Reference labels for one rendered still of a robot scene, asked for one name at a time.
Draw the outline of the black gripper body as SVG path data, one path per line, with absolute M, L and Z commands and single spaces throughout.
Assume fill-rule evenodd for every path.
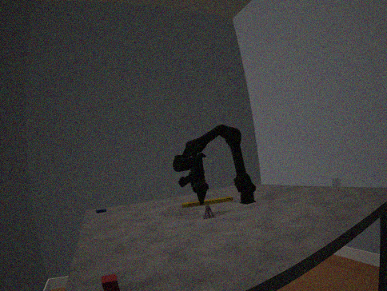
M 190 173 L 194 181 L 191 183 L 193 191 L 209 189 L 209 185 L 205 182 L 204 169 L 191 169 Z

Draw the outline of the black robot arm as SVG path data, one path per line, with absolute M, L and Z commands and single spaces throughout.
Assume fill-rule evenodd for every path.
M 174 156 L 173 168 L 175 172 L 187 171 L 190 169 L 203 169 L 202 158 L 206 157 L 201 151 L 206 145 L 215 139 L 217 136 L 225 138 L 231 149 L 233 162 L 237 172 L 234 178 L 235 186 L 238 192 L 241 193 L 241 203 L 250 204 L 256 202 L 253 197 L 253 192 L 256 190 L 255 185 L 251 182 L 249 175 L 245 171 L 244 160 L 241 153 L 241 131 L 238 128 L 233 128 L 226 125 L 219 125 L 213 128 L 208 133 L 200 138 L 196 138 L 186 143 L 186 148 L 182 155 Z M 192 156 L 192 157 L 190 157 Z M 194 180 L 189 172 L 187 177 L 181 177 L 178 181 L 181 187 L 188 183 L 194 183 Z

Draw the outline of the yellow bar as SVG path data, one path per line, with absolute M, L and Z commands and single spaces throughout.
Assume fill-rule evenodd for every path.
M 225 201 L 232 201 L 232 197 L 220 197 L 220 198 L 214 198 L 209 200 L 204 200 L 203 205 L 213 205 L 213 204 L 219 204 Z M 186 202 L 182 203 L 182 208 L 185 207 L 197 207 L 197 206 L 203 206 L 200 204 L 200 201 L 192 201 L 192 202 Z

